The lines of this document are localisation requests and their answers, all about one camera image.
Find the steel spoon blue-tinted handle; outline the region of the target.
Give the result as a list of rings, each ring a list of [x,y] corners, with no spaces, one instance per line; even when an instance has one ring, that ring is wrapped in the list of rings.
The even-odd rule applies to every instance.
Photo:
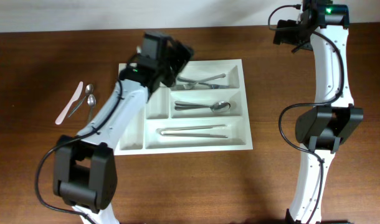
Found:
[[[205,105],[200,103],[190,103],[185,101],[175,101],[174,102],[174,109],[181,110],[185,108],[211,108],[214,105]]]

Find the steel fork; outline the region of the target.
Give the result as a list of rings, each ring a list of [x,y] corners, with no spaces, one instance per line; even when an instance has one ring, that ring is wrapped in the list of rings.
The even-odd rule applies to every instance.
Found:
[[[220,79],[220,78],[224,78],[226,76],[225,73],[222,73],[222,74],[219,74],[219,75],[216,75],[216,76],[213,76],[213,77],[210,77],[210,78],[206,78],[206,79],[203,79],[203,80],[195,80],[196,82],[208,82],[208,81],[211,81],[211,80],[217,80],[217,79]]]

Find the steel serrated tongs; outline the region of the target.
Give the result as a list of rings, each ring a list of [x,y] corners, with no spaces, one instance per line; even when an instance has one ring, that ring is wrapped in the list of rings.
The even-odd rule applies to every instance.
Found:
[[[189,138],[222,138],[227,139],[224,134],[200,133],[199,130],[225,128],[226,125],[208,125],[208,126],[189,126],[189,127],[173,127],[173,128],[158,128],[156,132],[160,136],[172,137],[189,137]]]

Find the steel spoon sideways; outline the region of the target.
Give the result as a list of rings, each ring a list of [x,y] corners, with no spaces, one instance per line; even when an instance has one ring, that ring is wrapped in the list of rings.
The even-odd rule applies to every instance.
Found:
[[[226,101],[217,101],[217,102],[213,103],[212,105],[214,105],[214,106],[211,108],[185,108],[185,109],[181,109],[181,110],[177,110],[177,111],[210,109],[213,113],[223,113],[223,112],[229,111],[231,108],[231,104],[229,102],[226,102]]]

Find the small steel teaspoon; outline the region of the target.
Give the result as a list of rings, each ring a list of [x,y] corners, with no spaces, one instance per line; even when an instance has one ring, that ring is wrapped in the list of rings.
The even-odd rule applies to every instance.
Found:
[[[88,118],[87,118],[87,123],[89,123],[92,120],[93,109],[94,109],[94,107],[97,104],[96,98],[95,98],[95,96],[93,94],[91,94],[91,95],[88,96],[88,98],[87,98],[87,104],[90,107],[90,111],[89,111]]]
[[[68,117],[71,117],[78,110],[78,108],[82,105],[86,97],[88,97],[89,95],[93,93],[93,90],[94,90],[94,86],[92,84],[88,84],[85,87],[85,96],[75,105],[75,107],[69,113]]]

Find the pink plastic knife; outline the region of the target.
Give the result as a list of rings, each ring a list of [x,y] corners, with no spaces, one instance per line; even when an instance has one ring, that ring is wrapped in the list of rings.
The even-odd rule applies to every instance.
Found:
[[[64,119],[65,119],[70,107],[72,106],[72,104],[79,99],[81,92],[82,92],[82,89],[83,89],[83,82],[79,82],[79,84],[78,84],[74,94],[72,95],[71,99],[69,100],[69,102],[66,104],[65,108],[61,111],[61,113],[56,118],[56,120],[55,120],[56,125],[62,124],[62,122],[64,121]]]

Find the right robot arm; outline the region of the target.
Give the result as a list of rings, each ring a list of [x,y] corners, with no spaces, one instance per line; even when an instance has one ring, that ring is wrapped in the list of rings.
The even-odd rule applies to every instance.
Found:
[[[297,118],[296,143],[285,142],[301,153],[294,199],[286,211],[286,223],[321,223],[321,201],[330,165],[339,147],[362,122],[364,111],[354,105],[348,82],[346,46],[349,9],[333,1],[303,0],[294,5],[296,20],[280,20],[274,44],[294,45],[293,52],[311,50],[315,58],[316,93],[312,103],[297,103],[283,109],[307,107]]]

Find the steel fork angled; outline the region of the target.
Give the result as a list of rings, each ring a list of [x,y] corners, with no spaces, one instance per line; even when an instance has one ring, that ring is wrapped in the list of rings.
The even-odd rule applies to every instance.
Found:
[[[210,89],[221,89],[221,88],[230,88],[230,85],[219,85],[219,84],[209,84],[206,82],[196,82],[195,80],[185,79],[185,78],[179,78],[178,79],[181,82],[184,82],[184,84],[176,84],[173,86],[175,90],[192,90],[196,85],[203,85],[207,86]]]

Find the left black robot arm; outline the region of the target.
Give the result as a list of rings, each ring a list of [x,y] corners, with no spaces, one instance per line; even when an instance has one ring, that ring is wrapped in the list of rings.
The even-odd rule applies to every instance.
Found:
[[[53,191],[70,206],[67,213],[84,223],[117,223],[114,149],[152,94],[160,85],[173,86],[193,55],[190,46],[169,35],[145,33],[98,114],[75,137],[61,136],[48,152],[54,156]]]

